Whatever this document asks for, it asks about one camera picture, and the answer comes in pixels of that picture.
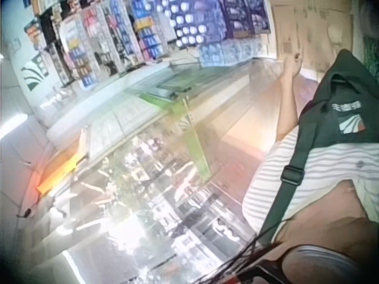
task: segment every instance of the green bag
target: green bag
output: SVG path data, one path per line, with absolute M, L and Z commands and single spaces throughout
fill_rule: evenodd
M 263 234 L 259 239 L 262 244 L 272 241 L 296 187 L 301 185 L 311 149 L 339 143 L 379 143 L 379 86 L 350 51 L 342 50 L 298 123 L 294 154 L 283 169 L 282 184 L 259 233 Z

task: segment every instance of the ceiling light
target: ceiling light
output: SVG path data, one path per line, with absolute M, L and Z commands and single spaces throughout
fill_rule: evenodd
M 0 128 L 0 139 L 6 136 L 9 132 L 19 127 L 22 123 L 24 123 L 28 119 L 27 114 L 18 114 L 8 120 L 6 123 L 2 125 Z

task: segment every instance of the bag strap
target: bag strap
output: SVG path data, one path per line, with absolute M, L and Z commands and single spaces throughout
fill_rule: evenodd
M 261 244 L 269 244 L 272 241 L 295 194 L 296 188 L 303 181 L 304 168 L 314 143 L 316 126 L 316 123 L 299 125 L 299 134 L 294 154 L 290 164 L 286 165 L 283 169 L 280 177 L 282 184 L 259 232 L 259 235 L 263 234 L 259 239 Z

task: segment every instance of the person's arm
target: person's arm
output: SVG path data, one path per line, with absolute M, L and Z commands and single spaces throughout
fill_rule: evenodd
M 299 53 L 288 56 L 284 61 L 284 70 L 280 75 L 282 94 L 275 141 L 282 140 L 298 123 L 293 80 L 299 74 L 302 62 Z

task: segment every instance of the person's hand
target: person's hand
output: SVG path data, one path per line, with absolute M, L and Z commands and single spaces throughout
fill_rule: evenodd
M 295 78 L 301 70 L 301 65 L 303 64 L 303 50 L 300 53 L 291 54 L 287 56 L 284 60 L 284 68 L 282 77 L 293 79 Z

